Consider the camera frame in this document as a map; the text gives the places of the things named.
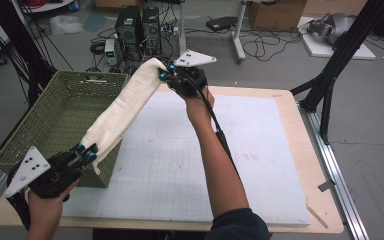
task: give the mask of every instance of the gray floor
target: gray floor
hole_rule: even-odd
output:
[[[59,10],[50,14],[70,13]],[[89,14],[88,8],[75,15],[84,23]],[[107,21],[98,31],[113,25],[114,21]],[[51,39],[75,70],[84,71],[91,67],[89,46],[96,34],[85,31]],[[287,45],[285,51],[268,62],[248,56],[238,65],[228,37],[198,34],[189,35],[187,41],[188,48],[217,57],[217,63],[203,66],[209,84],[217,86],[292,89],[317,76],[328,61],[310,57],[304,44],[299,42]],[[384,50],[367,42],[366,46],[377,58],[375,61],[353,60],[340,75],[334,91],[329,138],[370,239],[384,239]],[[68,69],[54,50],[51,55],[56,68]],[[13,67],[0,66],[0,143],[26,109]],[[25,231],[21,227],[0,227],[0,239],[5,238],[24,239]],[[91,239],[91,230],[60,229],[57,239],[67,238]],[[276,234],[273,239],[352,238],[345,230],[340,235]]]

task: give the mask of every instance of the white board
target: white board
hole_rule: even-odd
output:
[[[214,111],[254,212],[268,224],[310,224],[276,102],[216,96]],[[183,100],[157,92],[126,132],[109,187],[75,188],[63,215],[212,221]]]
[[[309,17],[302,17],[298,26],[302,26],[304,23],[313,20]],[[317,33],[306,33],[307,29],[303,29],[303,41],[308,50],[308,53],[312,57],[331,57],[334,53],[332,46],[329,45],[324,38],[321,38]],[[376,56],[366,47],[361,44],[360,48],[355,52],[352,59],[358,60],[375,60]]]

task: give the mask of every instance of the table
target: table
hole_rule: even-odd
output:
[[[326,190],[321,192],[318,189],[318,186],[326,182],[326,179],[292,94],[287,90],[232,87],[211,87],[210,89],[214,94],[218,95],[265,97],[273,98],[276,101],[297,174],[301,182],[307,209],[310,213],[311,224],[302,227],[269,225],[269,231],[272,233],[341,233],[344,227],[331,191]],[[159,91],[170,90],[166,85],[162,85]],[[21,226],[21,221],[18,215],[3,196],[0,199],[0,225]],[[206,231],[211,227],[211,224],[208,222],[119,220],[78,217],[63,217],[60,225],[62,227],[170,229],[189,231]]]

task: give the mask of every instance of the woven plastic basket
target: woven plastic basket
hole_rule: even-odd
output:
[[[46,159],[74,147],[128,80],[125,74],[57,72],[0,151],[0,170],[8,174],[30,146]],[[119,148],[99,164],[100,175],[89,166],[79,186],[107,187]]]

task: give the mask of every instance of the brown box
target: brown box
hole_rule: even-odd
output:
[[[142,0],[95,0],[96,7],[104,9],[120,9],[121,6],[142,6],[142,3]]]
[[[256,31],[295,32],[307,0],[280,0],[277,3],[252,3],[251,28]]]
[[[357,16],[367,0],[308,0],[303,16],[323,17],[326,13],[341,12]]]

